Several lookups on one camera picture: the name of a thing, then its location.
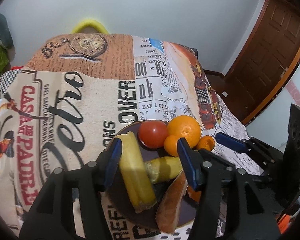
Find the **tomato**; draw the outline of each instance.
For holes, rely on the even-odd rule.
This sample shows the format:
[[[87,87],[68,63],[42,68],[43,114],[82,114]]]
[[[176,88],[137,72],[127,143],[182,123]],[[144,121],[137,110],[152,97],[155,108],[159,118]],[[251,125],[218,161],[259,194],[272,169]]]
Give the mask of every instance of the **tomato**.
[[[166,124],[158,120],[144,121],[138,131],[139,140],[150,149],[163,147],[163,142],[167,136]]]

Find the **yellow handle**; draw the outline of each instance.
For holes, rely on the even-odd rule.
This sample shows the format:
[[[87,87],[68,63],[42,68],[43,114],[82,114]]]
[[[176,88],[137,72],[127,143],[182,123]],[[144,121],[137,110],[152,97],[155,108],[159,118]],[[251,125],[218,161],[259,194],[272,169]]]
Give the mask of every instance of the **yellow handle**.
[[[77,26],[74,27],[71,33],[79,33],[80,31],[82,31],[84,28],[87,27],[92,27],[96,29],[98,33],[109,34],[109,32],[100,22],[91,19],[87,19],[87,20],[83,20],[82,22],[79,22]]]

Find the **wooden door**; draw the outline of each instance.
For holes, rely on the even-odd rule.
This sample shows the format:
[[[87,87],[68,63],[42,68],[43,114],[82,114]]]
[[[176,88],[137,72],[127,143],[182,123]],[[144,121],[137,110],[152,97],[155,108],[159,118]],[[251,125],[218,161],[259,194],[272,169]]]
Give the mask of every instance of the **wooden door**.
[[[226,76],[224,102],[242,121],[276,86],[300,47],[300,16],[287,3],[269,0],[244,54]]]

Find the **checkered fabric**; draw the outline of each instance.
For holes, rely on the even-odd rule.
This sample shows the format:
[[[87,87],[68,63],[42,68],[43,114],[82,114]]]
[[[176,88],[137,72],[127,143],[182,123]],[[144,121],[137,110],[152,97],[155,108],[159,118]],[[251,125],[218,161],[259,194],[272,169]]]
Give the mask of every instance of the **checkered fabric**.
[[[0,92],[4,96],[7,88],[12,84],[16,76],[21,72],[21,69],[9,70],[0,77]]]

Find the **wall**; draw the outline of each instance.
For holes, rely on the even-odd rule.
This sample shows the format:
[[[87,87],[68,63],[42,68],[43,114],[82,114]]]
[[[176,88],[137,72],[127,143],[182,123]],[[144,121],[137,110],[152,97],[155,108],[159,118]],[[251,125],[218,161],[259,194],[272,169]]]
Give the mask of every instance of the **wall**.
[[[11,65],[23,65],[44,42],[85,18],[110,33],[158,38],[197,48],[203,68],[221,72],[260,0],[4,0],[15,45]]]
[[[264,3],[265,3],[265,0],[259,0],[246,31],[244,32],[241,40],[238,43],[238,46],[235,48],[232,56],[230,57],[229,61],[226,63],[226,66],[224,67],[224,69],[222,71],[223,75],[226,75],[226,73],[229,71],[232,64],[236,60],[237,56],[239,55],[240,51],[242,50],[243,46],[245,45],[247,39],[249,38],[250,33],[252,32],[252,29],[258,20],[258,17],[260,15],[260,12],[262,10]]]
[[[300,65],[291,80],[300,92]],[[288,140],[288,123],[291,103],[296,104],[295,100],[285,87],[262,114],[247,126],[249,136],[256,137],[271,146],[284,151],[284,145]]]

